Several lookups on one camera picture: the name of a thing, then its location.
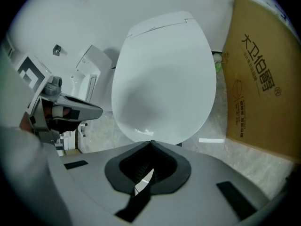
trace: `white wall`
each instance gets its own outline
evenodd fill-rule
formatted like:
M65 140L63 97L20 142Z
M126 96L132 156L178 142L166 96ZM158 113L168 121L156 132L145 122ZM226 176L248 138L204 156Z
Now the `white wall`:
M9 35L22 52L32 52L63 78L69 76L79 52L97 40L116 63L128 30L157 15L189 11L199 22L212 50L222 50L229 30L234 0L28 0L15 17ZM65 51L52 55L58 44Z

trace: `toilet seat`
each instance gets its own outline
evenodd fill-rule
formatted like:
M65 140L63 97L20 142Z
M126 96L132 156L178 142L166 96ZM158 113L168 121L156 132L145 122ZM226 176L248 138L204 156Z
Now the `toilet seat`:
M185 141L205 123L215 91L212 53L190 13L151 18L129 31L116 65L112 110L131 140Z

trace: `tile floor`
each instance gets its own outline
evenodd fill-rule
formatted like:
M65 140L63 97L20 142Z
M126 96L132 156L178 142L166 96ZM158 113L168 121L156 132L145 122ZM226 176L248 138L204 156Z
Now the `tile floor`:
M182 146L219 158L254 182L272 199L281 190L293 163L226 139L227 92L222 70L216 76L216 96L212 111L202 128L184 141ZM86 132L86 137L81 137L79 141L79 148L83 153L132 143L119 129L112 112L104 112L99 119L90 121ZM200 143L199 138L219 139L219 143Z

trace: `green object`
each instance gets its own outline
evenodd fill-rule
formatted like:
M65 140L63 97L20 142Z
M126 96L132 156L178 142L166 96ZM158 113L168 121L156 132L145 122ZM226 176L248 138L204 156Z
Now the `green object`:
M222 68L222 63L221 62L217 62L215 63L215 72L219 72Z

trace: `white toilet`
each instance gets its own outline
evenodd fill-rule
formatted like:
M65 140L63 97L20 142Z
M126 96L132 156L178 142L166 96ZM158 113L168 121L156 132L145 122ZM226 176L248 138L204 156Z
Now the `white toilet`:
M79 56L72 81L71 95L112 111L111 91L114 70L111 59L95 45L83 50Z
M188 12L146 20L128 32L116 65L112 110L134 142L178 144L205 123L216 90L207 39Z

